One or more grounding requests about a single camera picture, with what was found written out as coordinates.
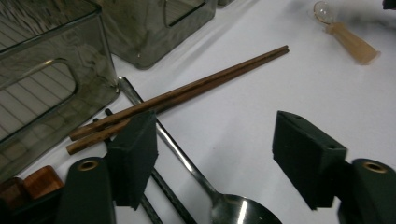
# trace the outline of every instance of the spoon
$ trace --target spoon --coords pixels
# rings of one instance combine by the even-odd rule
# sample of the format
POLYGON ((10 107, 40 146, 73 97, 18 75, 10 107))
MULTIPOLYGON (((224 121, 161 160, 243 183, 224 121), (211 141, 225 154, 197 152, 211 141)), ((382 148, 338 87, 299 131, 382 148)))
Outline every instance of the spoon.
MULTIPOLYGON (((142 99, 134 90, 133 86, 125 78, 120 77, 120 85, 123 87, 128 98, 136 105, 142 102, 142 99)), ((157 134, 171 148, 177 158, 183 163, 187 170, 194 176, 201 187, 206 191, 212 201, 212 223, 224 224, 278 224, 279 219, 267 208, 253 200, 232 194, 221 194, 216 191, 198 168, 183 152, 181 147, 172 138, 168 131, 157 120, 157 134)))
POLYGON ((372 46, 348 31, 341 22, 334 21, 332 9, 326 2, 316 2, 314 14, 318 21, 327 24, 326 32, 334 37, 346 48, 349 54, 360 64, 368 64, 378 55, 372 46))

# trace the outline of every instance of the chopsticks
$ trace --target chopsticks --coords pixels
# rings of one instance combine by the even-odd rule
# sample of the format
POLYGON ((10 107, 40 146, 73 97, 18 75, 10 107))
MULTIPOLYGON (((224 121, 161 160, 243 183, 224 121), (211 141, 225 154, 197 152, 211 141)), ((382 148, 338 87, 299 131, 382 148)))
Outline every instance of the chopsticks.
POLYGON ((288 46, 271 50, 263 55, 217 72, 209 77, 201 78, 173 91, 154 97, 140 105, 131 106, 104 119, 99 119, 96 122, 79 127, 69 134, 71 140, 78 141, 67 146, 67 152, 70 155, 75 154, 86 147, 90 147, 117 134, 128 124, 129 118, 133 115, 147 110, 154 110, 156 113, 161 113, 166 109, 186 102, 206 91, 210 91, 288 52, 288 46))

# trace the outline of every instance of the metal spoon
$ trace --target metal spoon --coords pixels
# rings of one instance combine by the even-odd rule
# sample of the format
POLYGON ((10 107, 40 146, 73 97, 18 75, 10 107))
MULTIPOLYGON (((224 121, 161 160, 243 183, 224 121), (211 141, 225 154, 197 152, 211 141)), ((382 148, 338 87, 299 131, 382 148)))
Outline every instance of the metal spoon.
MULTIPOLYGON (((129 84, 125 77, 120 77, 119 83, 120 85, 129 84)), ((128 89, 130 91, 125 92, 126 94, 130 95, 128 98, 134 98, 134 104, 141 102, 141 98, 134 88, 131 86, 131 88, 128 89)), ((195 177, 201 187, 209 195, 212 201, 212 223, 281 223, 271 211, 259 203, 238 195, 221 194, 217 192, 158 120, 157 134, 161 137, 165 144, 171 148, 178 159, 184 164, 187 170, 195 177)))

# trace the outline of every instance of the spoon handle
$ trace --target spoon handle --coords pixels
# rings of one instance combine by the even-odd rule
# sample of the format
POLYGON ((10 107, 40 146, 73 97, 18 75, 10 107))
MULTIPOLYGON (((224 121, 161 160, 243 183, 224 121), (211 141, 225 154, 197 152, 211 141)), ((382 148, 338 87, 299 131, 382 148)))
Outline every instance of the spoon handle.
POLYGON ((378 51, 367 42, 348 31, 341 22, 329 24, 326 28, 326 32, 334 35, 346 48, 349 54, 360 64, 368 64, 378 55, 378 51))

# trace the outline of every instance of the clear plastic container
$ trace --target clear plastic container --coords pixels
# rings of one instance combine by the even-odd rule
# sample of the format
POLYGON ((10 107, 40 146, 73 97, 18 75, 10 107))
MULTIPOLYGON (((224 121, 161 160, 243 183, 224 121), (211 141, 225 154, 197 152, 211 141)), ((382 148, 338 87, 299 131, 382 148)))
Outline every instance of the clear plastic container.
POLYGON ((217 0, 94 0, 112 53, 150 68, 215 16, 217 0))
POLYGON ((117 96, 99 6, 0 0, 0 182, 117 96))

